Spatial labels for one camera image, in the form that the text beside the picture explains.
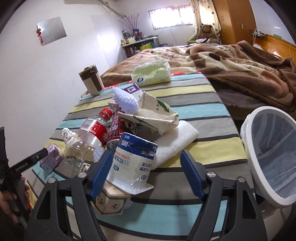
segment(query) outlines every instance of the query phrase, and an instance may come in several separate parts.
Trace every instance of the tablecloth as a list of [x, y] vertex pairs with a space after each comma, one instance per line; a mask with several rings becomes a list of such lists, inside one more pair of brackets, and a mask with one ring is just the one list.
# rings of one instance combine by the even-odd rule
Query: tablecloth
[[[254, 187], [245, 151], [233, 120], [204, 75], [174, 76], [169, 83], [141, 89], [170, 105], [179, 114], [180, 120], [190, 122], [199, 131], [198, 139], [186, 148], [197, 162], [222, 178], [235, 180], [238, 176], [243, 176], [250, 188]], [[68, 127], [73, 131], [77, 130], [87, 117], [98, 114], [102, 108], [107, 107], [111, 99], [111, 89], [97, 97], [84, 96], [55, 130], [46, 147], [55, 142], [63, 151], [65, 144], [62, 129]], [[185, 240], [202, 202], [193, 195], [181, 168], [179, 156], [176, 155], [151, 171], [148, 183], [154, 185], [154, 189], [133, 196], [133, 205], [121, 216], [100, 216], [94, 209], [108, 240]], [[72, 166], [64, 161], [51, 174], [42, 170], [37, 163], [28, 178], [32, 204], [36, 203], [50, 177], [63, 180], [73, 175]], [[226, 204], [226, 200], [221, 202], [214, 236], [221, 231]], [[67, 199], [67, 209], [74, 236], [80, 239], [71, 198]]]

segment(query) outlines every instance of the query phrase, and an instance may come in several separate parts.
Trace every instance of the blue gripper pad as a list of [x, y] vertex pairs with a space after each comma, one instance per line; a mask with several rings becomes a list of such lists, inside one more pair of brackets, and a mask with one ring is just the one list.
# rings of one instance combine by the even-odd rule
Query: blue gripper pad
[[182, 151], [180, 161], [193, 194], [203, 200], [206, 196], [203, 189], [206, 182], [206, 169], [201, 163], [196, 162], [187, 150]]
[[87, 189], [89, 190], [87, 197], [89, 200], [94, 200], [102, 192], [103, 185], [112, 166], [112, 161], [113, 153], [106, 150], [100, 160], [93, 163], [89, 168], [87, 172], [89, 174], [87, 182]]

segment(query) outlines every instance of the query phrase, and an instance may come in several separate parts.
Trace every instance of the blue package top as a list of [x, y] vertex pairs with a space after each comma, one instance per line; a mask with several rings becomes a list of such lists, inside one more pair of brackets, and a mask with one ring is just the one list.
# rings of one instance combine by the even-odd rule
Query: blue package top
[[138, 156], [153, 160], [158, 145], [124, 132], [119, 139], [118, 147]]

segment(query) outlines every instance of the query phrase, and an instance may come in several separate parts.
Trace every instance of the blue logo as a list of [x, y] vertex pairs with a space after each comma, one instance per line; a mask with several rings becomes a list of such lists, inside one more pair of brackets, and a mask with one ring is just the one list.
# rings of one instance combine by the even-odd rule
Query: blue logo
[[114, 164], [113, 169], [116, 170], [116, 171], [119, 171], [119, 166]]

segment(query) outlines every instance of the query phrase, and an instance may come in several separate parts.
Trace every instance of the bottle label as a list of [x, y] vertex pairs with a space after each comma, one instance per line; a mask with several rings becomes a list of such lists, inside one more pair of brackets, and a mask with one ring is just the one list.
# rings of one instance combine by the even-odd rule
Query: bottle label
[[104, 144], [104, 142], [107, 140], [108, 131], [106, 127], [104, 127], [100, 122], [94, 119], [87, 119], [82, 124], [80, 129], [95, 135], [102, 142], [102, 144]]

